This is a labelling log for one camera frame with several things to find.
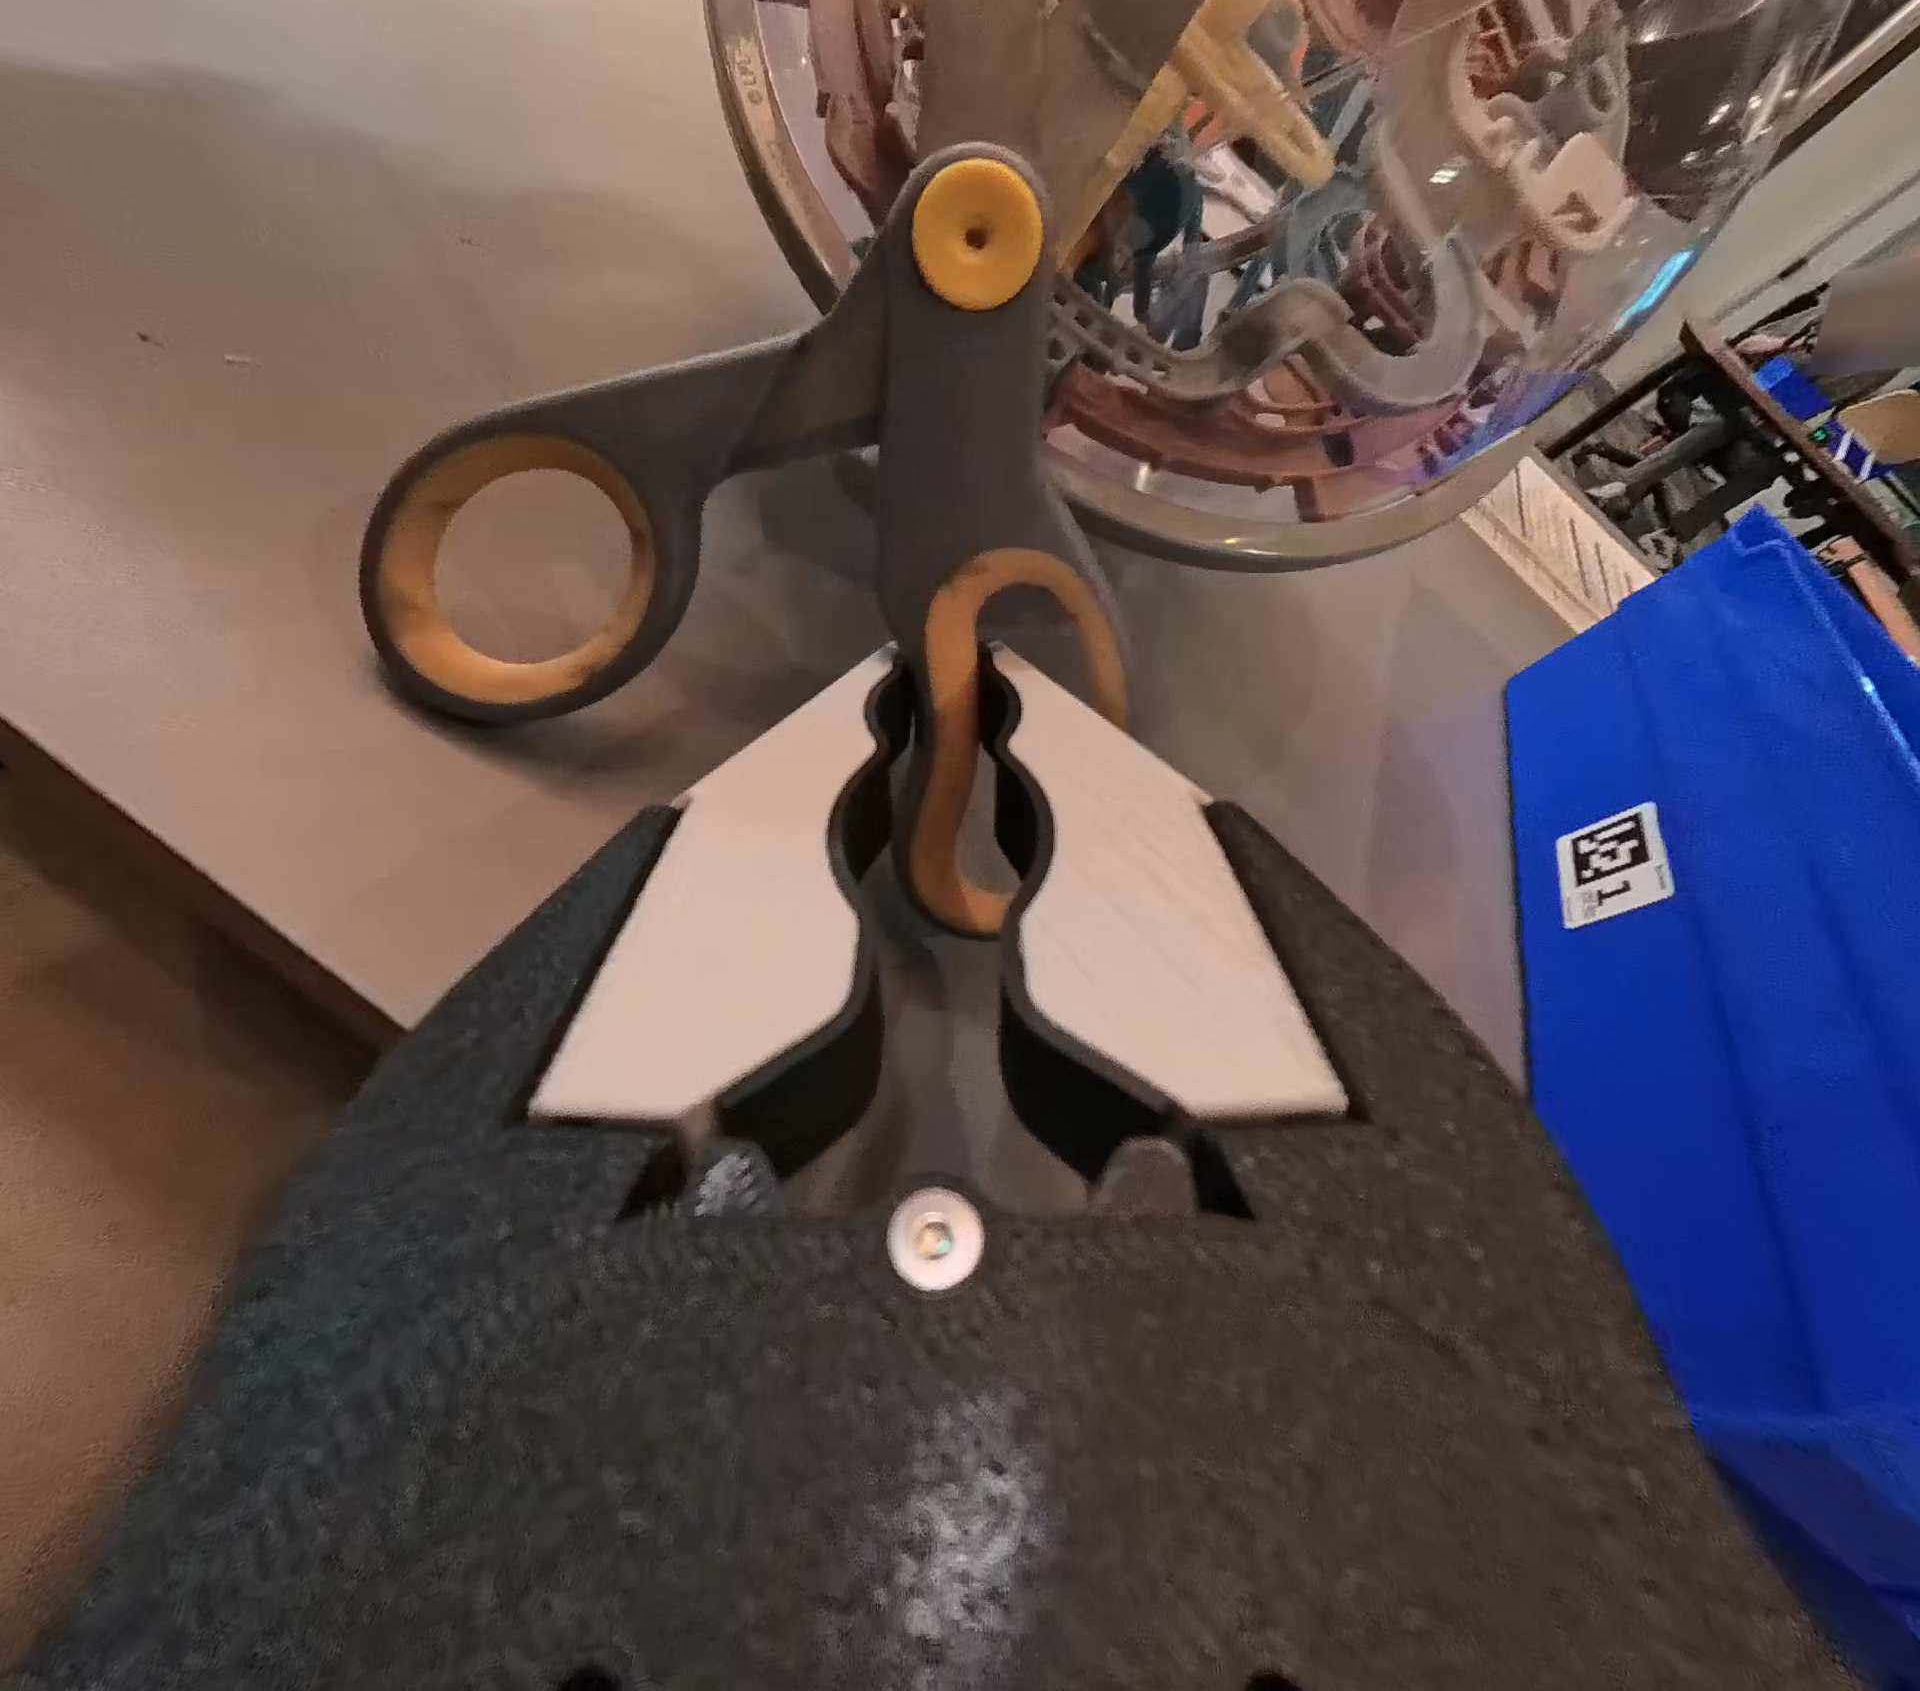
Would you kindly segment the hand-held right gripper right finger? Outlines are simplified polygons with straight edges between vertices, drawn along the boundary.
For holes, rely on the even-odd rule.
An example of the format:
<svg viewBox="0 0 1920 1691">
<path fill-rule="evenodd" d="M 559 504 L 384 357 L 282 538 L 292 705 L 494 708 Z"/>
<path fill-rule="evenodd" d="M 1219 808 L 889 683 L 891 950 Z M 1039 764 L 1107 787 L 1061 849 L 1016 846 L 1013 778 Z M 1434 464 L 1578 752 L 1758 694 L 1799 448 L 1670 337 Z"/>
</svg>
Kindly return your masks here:
<svg viewBox="0 0 1920 1691">
<path fill-rule="evenodd" d="M 1201 1123 L 1344 1119 L 1351 1100 L 1214 834 L 1214 797 L 1009 648 L 1009 772 L 1044 857 L 1013 923 L 1038 1023 Z"/>
</svg>

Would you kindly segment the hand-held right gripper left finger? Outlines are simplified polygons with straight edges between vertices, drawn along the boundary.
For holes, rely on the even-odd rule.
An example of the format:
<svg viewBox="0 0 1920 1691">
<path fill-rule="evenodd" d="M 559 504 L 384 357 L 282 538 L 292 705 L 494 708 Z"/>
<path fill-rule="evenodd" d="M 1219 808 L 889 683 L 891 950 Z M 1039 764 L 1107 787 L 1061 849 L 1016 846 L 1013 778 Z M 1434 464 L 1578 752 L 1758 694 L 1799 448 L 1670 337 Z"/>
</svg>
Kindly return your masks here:
<svg viewBox="0 0 1920 1691">
<path fill-rule="evenodd" d="M 853 997 L 830 815 L 879 755 L 871 654 L 675 800 L 635 909 L 533 1100 L 540 1122 L 695 1123 Z"/>
</svg>

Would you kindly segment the grey handled scissors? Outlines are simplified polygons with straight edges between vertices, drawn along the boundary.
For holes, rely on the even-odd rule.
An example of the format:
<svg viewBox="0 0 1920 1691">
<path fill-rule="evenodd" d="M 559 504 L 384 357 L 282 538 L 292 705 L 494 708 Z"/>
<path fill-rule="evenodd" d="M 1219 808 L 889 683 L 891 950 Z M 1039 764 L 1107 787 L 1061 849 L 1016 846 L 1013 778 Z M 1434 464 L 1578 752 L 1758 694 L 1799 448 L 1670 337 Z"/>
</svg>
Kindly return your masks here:
<svg viewBox="0 0 1920 1691">
<path fill-rule="evenodd" d="M 989 602 L 1055 597 L 1093 708 L 1119 730 L 1130 716 L 1111 596 L 1044 460 L 1059 276 L 1038 167 L 1045 15 L 1049 0 L 927 0 L 923 157 L 827 317 L 473 419 L 396 472 L 363 534 L 358 596 L 402 696 L 488 727 L 602 702 L 684 622 L 721 482 L 876 445 L 876 597 L 915 694 L 900 875 L 935 927 L 1002 931 L 1013 897 L 975 883 L 957 849 L 982 749 Z M 507 663 L 450 622 L 440 554 L 461 506 L 531 472 L 590 482 L 632 534 L 632 572 L 584 644 Z"/>
</svg>

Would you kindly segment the blue plastic bin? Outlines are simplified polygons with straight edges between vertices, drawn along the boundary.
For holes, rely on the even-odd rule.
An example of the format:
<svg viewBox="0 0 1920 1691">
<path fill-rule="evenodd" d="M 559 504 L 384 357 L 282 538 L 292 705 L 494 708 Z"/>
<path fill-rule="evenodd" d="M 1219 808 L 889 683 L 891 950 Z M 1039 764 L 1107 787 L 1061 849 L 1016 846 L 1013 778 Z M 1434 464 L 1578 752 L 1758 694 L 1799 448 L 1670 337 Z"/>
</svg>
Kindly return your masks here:
<svg viewBox="0 0 1920 1691">
<path fill-rule="evenodd" d="M 1506 686 L 1526 1071 L 1692 1427 L 1917 1686 L 1917 665 L 1765 509 Z"/>
</svg>

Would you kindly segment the clear maze puzzle ball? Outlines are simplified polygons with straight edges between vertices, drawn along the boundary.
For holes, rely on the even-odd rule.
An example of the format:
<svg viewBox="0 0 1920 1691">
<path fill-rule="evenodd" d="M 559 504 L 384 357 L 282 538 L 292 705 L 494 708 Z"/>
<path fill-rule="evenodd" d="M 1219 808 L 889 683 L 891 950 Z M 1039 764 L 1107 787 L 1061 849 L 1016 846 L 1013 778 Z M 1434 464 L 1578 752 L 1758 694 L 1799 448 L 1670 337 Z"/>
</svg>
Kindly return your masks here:
<svg viewBox="0 0 1920 1691">
<path fill-rule="evenodd" d="M 1049 0 L 1075 515 L 1236 572 L 1396 549 L 1685 280 L 1858 0 Z"/>
</svg>

